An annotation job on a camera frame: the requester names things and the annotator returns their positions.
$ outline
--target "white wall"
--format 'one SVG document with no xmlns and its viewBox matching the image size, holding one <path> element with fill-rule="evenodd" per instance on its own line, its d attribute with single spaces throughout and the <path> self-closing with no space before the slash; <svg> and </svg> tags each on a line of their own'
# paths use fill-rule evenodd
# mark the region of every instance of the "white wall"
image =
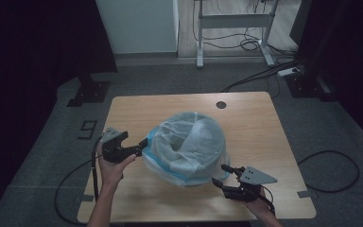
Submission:
<svg viewBox="0 0 363 227">
<path fill-rule="evenodd" d="M 177 0 L 96 0 L 114 54 L 177 52 Z"/>
</svg>

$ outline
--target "power strip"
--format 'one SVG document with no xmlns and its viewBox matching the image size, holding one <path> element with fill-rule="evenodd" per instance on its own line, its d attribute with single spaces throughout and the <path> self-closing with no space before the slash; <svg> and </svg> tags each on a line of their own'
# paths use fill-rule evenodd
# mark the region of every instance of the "power strip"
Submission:
<svg viewBox="0 0 363 227">
<path fill-rule="evenodd" d="M 299 75 L 300 73 L 301 73 L 300 70 L 298 68 L 294 67 L 294 68 L 289 68 L 289 69 L 279 71 L 278 76 L 282 78 L 285 76 Z"/>
</svg>

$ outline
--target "translucent plastic bag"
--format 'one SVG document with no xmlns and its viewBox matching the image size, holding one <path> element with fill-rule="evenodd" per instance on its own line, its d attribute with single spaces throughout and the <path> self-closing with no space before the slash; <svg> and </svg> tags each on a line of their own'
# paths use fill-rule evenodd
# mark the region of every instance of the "translucent plastic bag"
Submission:
<svg viewBox="0 0 363 227">
<path fill-rule="evenodd" d="M 178 186 L 225 180 L 220 165 L 230 164 L 220 126 L 202 113 L 179 113 L 162 122 L 147 136 L 144 163 L 159 177 Z"/>
</svg>

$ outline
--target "tabletop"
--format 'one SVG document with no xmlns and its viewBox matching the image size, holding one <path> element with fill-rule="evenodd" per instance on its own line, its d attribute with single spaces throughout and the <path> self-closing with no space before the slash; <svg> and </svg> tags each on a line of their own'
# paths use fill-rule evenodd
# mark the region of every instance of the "tabletop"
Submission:
<svg viewBox="0 0 363 227">
<path fill-rule="evenodd" d="M 277 218 L 313 218 L 316 215 L 311 198 L 299 196 L 299 192 L 307 188 L 268 93 L 119 96 L 112 101 L 105 129 L 128 131 L 129 138 L 122 146 L 135 146 L 154 127 L 181 112 L 207 114 L 219 123 L 225 134 L 231 166 L 253 166 L 278 180 L 266 184 L 273 195 Z M 129 165 L 124 176 L 114 194 L 112 222 L 255 218 L 243 205 L 225 199 L 212 183 L 176 186 L 150 172 L 142 158 Z M 224 184 L 238 186 L 233 175 Z M 92 174 L 84 194 L 94 194 Z M 83 201 L 78 220 L 87 222 L 94 205 L 94 201 Z"/>
</svg>

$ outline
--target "black metal base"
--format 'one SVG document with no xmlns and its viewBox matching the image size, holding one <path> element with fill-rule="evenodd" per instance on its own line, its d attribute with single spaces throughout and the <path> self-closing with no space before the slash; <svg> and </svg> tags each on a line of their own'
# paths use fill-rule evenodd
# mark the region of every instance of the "black metal base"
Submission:
<svg viewBox="0 0 363 227">
<path fill-rule="evenodd" d="M 67 103 L 67 107 L 80 107 L 83 103 L 101 103 L 105 100 L 108 93 L 108 81 L 93 82 L 88 87 L 81 84 L 76 97 Z"/>
<path fill-rule="evenodd" d="M 321 101 L 337 101 L 332 93 L 326 93 L 318 82 L 308 82 L 305 76 L 286 76 L 290 93 L 293 97 L 317 97 Z"/>
</svg>

